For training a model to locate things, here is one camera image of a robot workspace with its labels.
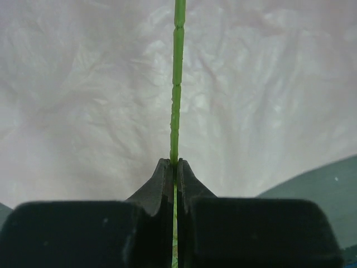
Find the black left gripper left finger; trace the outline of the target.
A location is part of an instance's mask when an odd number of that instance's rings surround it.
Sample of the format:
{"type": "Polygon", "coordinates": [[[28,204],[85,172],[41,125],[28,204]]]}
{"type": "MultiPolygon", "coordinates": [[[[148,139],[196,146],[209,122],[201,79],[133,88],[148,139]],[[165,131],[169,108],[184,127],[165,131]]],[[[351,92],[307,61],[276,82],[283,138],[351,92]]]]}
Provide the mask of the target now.
{"type": "Polygon", "coordinates": [[[2,267],[170,267],[173,169],[160,159],[126,200],[17,206],[1,230],[2,267]]]}

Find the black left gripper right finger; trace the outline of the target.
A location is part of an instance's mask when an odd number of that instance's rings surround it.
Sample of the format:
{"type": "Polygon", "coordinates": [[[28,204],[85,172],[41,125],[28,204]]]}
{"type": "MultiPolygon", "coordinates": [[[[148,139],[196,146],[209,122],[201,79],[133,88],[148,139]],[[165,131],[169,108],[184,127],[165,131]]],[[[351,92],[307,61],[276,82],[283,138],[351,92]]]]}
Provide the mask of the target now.
{"type": "Polygon", "coordinates": [[[314,202],[220,198],[189,163],[177,164],[179,267],[343,267],[327,217],[314,202]]]}

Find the purple pink wrapping paper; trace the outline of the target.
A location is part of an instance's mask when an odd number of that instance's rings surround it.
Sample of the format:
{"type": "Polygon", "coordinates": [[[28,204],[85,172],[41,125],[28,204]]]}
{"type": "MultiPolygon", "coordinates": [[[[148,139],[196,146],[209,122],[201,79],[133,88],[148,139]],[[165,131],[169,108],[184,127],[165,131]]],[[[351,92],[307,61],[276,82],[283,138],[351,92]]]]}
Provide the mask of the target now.
{"type": "MultiPolygon", "coordinates": [[[[170,150],[173,1],[1,2],[1,202],[124,199],[170,150]]],[[[179,156],[254,196],[356,153],[355,1],[188,1],[179,156]]]]}

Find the pink small rose spray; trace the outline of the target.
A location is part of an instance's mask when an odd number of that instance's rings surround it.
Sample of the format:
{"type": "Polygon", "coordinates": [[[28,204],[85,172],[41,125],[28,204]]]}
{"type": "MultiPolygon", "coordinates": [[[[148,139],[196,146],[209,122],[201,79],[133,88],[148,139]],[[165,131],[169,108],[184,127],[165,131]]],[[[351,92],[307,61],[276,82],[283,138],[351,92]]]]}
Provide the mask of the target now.
{"type": "Polygon", "coordinates": [[[186,1],[175,0],[172,66],[172,105],[170,122],[170,164],[173,168],[173,239],[172,267],[179,266],[177,223],[177,164],[179,161],[179,128],[181,107],[181,83],[184,56],[186,1]]]}

